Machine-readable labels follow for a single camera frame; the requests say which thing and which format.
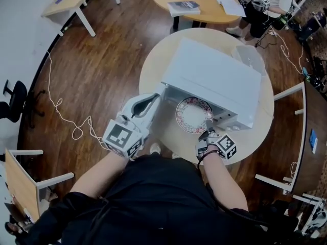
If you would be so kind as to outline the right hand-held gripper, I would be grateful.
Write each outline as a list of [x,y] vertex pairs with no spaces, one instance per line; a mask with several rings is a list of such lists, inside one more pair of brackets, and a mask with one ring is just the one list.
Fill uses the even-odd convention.
[[198,143],[195,147],[196,157],[200,160],[200,157],[208,151],[209,146],[217,148],[219,156],[228,161],[237,152],[235,142],[230,138],[228,134],[219,135],[214,130],[214,125],[210,119],[206,120],[207,130],[202,133],[198,139]]

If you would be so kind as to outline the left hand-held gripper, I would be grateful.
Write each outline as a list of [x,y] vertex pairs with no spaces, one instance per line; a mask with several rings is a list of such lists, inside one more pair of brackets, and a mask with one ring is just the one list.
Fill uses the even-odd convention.
[[125,159],[133,159],[144,148],[149,127],[159,108],[158,93],[144,93],[127,101],[103,135],[105,145]]

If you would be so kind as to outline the floral rimmed white plate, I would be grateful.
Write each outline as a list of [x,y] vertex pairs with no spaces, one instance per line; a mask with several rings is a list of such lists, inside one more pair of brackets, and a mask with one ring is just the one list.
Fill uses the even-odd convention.
[[213,121],[213,111],[206,101],[188,97],[177,105],[175,117],[184,131],[200,134],[207,130],[206,121]]

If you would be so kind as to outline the person's right forearm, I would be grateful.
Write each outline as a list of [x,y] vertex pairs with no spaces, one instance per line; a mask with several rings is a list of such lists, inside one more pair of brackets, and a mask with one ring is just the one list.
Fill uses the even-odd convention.
[[248,211],[246,197],[225,167],[217,148],[212,145],[208,147],[203,165],[215,198],[228,209]]

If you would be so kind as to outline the person's left forearm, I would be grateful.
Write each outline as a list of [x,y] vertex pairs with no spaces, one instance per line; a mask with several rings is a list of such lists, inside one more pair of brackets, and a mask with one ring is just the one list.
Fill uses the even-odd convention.
[[128,161],[114,152],[108,153],[76,181],[70,192],[96,199],[121,175]]

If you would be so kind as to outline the round light wooden table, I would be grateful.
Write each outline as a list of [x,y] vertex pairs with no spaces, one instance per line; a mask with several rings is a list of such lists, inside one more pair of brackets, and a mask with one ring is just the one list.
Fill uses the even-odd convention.
[[[173,33],[158,42],[146,57],[139,79],[141,94],[155,91],[182,38],[198,41],[226,55],[231,55],[236,46],[243,45],[240,40],[213,29],[194,28]],[[175,109],[176,107],[168,102],[161,105],[151,127],[152,134],[173,153],[190,162],[197,162],[195,145],[199,136],[184,131],[178,125]],[[259,104],[253,128],[228,132],[232,140],[236,142],[237,153],[225,162],[226,165],[239,162],[258,149],[270,130],[273,115],[273,90],[270,78],[265,73],[261,80]]]

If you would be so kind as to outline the white microwave oven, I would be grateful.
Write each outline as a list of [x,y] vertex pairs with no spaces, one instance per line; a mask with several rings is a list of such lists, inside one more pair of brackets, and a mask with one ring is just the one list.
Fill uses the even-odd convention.
[[262,75],[241,61],[183,37],[156,92],[162,98],[197,97],[207,102],[223,130],[252,129]]

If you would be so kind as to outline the translucent plastic container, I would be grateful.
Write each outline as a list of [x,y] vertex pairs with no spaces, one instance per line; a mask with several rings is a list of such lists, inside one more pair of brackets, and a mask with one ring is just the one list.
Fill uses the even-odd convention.
[[231,56],[243,64],[266,76],[265,63],[256,48],[251,45],[237,45],[231,51]]

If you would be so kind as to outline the person's black clothing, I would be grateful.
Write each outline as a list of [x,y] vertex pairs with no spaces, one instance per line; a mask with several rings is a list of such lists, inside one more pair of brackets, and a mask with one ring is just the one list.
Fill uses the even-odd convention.
[[69,192],[16,245],[272,245],[289,243],[295,217],[273,206],[228,209],[195,166],[143,155],[96,199]]

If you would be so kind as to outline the dark curved desk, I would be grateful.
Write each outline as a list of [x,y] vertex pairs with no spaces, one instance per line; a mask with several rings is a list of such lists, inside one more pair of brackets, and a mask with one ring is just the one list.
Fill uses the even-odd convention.
[[[294,177],[290,183],[286,184],[259,174],[255,175],[256,179],[293,194],[303,194],[317,187],[327,150],[327,101],[309,82],[303,81],[275,95],[274,100],[282,99],[298,91],[302,92],[303,108],[295,111],[294,114],[302,114],[303,122]],[[311,129],[315,131],[318,139],[315,154],[312,153],[309,142]]]

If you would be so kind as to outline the dark covered book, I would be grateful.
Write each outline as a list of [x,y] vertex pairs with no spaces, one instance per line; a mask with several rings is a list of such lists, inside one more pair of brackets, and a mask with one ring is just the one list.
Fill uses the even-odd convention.
[[201,13],[200,6],[194,1],[169,2],[167,6],[171,17],[198,15]]

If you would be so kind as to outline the black office chair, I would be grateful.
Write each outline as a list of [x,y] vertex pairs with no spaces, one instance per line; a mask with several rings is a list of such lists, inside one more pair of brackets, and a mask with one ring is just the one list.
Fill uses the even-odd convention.
[[10,94],[9,103],[0,102],[0,119],[6,118],[9,121],[16,123],[20,119],[20,116],[27,116],[29,127],[31,129],[35,128],[35,125],[32,123],[32,115],[36,114],[40,117],[44,117],[45,113],[40,112],[36,109],[35,105],[38,102],[38,99],[41,94],[46,94],[45,90],[39,91],[36,95],[34,92],[27,92],[27,88],[23,82],[17,81],[13,90],[10,90],[8,87],[9,80],[6,80],[3,95],[6,93]]

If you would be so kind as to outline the open booklet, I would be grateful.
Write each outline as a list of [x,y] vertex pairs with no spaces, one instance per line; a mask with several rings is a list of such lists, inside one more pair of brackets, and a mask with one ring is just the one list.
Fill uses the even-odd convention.
[[239,4],[236,0],[216,0],[218,4],[220,4],[224,12],[227,15],[245,17],[245,11],[241,4]]

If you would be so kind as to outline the white machine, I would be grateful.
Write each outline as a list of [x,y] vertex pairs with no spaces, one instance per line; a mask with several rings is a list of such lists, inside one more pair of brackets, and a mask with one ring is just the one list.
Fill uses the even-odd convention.
[[324,201],[318,202],[312,213],[310,214],[307,222],[302,228],[302,235],[312,234],[314,231],[318,230],[327,222],[327,210],[324,208]]

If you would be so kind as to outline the black backpack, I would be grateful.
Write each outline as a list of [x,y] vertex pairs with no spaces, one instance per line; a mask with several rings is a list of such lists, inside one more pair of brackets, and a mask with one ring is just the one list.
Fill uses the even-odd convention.
[[323,12],[312,13],[312,17],[302,26],[297,33],[299,41],[307,40],[312,34],[317,32],[320,28],[327,25],[327,9],[324,8]]

